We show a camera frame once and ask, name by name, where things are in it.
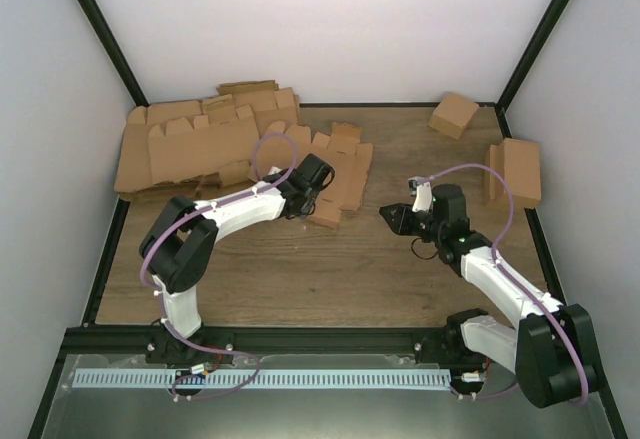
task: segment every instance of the robotic arm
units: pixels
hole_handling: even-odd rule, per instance
[[[418,185],[416,179],[409,181],[409,188],[416,196],[413,205],[380,208],[391,230],[435,243],[440,260],[487,295],[513,326],[506,327],[478,309],[464,311],[447,321],[452,341],[461,351],[481,353],[514,373],[524,395],[537,407],[580,396],[578,373],[565,344],[539,305],[498,269],[491,242],[470,229],[461,188],[442,184],[432,190],[429,183]],[[564,306],[540,291],[499,254],[498,261],[560,323],[580,357],[589,391],[602,388],[604,372],[587,311],[577,304]]]
[[[162,243],[150,262],[153,281],[162,291],[166,317],[184,338],[193,335],[202,325],[196,284],[207,269],[215,243],[258,222],[313,214],[318,194],[331,183],[335,171],[309,154],[284,182],[258,193],[283,174],[284,171],[272,168],[255,186],[210,201],[191,202],[182,196],[174,197],[142,241],[140,255],[146,257],[160,235],[181,217],[197,209],[210,208],[180,228],[188,234],[186,239],[180,238],[176,231]]]

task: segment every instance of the flattened cardboard box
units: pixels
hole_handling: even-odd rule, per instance
[[[276,81],[221,84],[218,94],[231,94],[236,107],[251,106],[260,137],[277,121],[284,121],[287,127],[300,124],[298,97],[290,87],[280,89]]]
[[[273,123],[267,132],[283,133],[285,130],[298,150],[296,166],[311,153],[335,169],[333,182],[319,194],[315,212],[307,220],[337,229],[342,211],[355,211],[362,204],[373,158],[373,144],[362,144],[362,129],[349,124],[334,123],[331,136],[318,132],[313,141],[308,127],[293,125],[287,129],[282,121]],[[292,161],[293,149],[288,141],[274,138],[264,143],[256,167],[262,177],[272,166],[286,169]],[[253,171],[249,177],[257,180]]]
[[[236,108],[229,95],[137,107],[125,126],[115,190],[130,200],[242,182],[257,141],[251,108]]]
[[[485,161],[504,179],[516,209],[533,209],[542,198],[540,181],[540,147],[535,142],[505,139],[491,146]],[[493,208],[509,210],[509,197],[493,174],[485,172],[485,203]]]
[[[460,94],[447,93],[429,120],[429,127],[453,139],[460,139],[480,106]]]

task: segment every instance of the brown wood surface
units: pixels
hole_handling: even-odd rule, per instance
[[[297,219],[257,224],[216,245],[198,284],[205,323],[225,325],[441,326],[447,315],[496,308],[438,260],[423,261],[411,238],[391,233],[378,208],[412,202],[407,179],[467,162],[482,162],[501,134],[495,113],[481,108],[459,141],[427,127],[428,108],[303,108],[302,122],[331,132],[331,123],[363,127],[374,144],[364,203],[345,212],[337,232]],[[472,227],[494,239],[507,213],[482,205],[482,171],[439,182],[459,184]],[[149,323],[157,299],[138,280],[138,246],[166,201],[134,202],[122,231],[97,322]],[[431,244],[416,244],[429,255]],[[545,288],[524,211],[518,211],[501,252],[525,277]]]

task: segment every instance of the black cable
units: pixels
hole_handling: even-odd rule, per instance
[[[414,247],[416,242],[418,242],[419,240],[420,238],[416,237],[413,241],[411,241],[411,252],[413,252],[414,256],[416,256],[418,259],[422,259],[423,261],[430,261],[431,259],[435,258],[438,255],[438,251],[434,252],[433,255],[429,257],[423,257],[420,254],[418,254]]]

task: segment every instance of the gray wall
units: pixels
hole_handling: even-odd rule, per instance
[[[270,78],[381,102],[497,100],[550,0],[97,1],[151,102]]]
[[[571,0],[508,111],[542,147],[538,208],[560,280],[595,323],[631,435],[640,430],[640,0]]]
[[[131,99],[75,0],[0,0],[0,429],[23,438],[113,215]]]

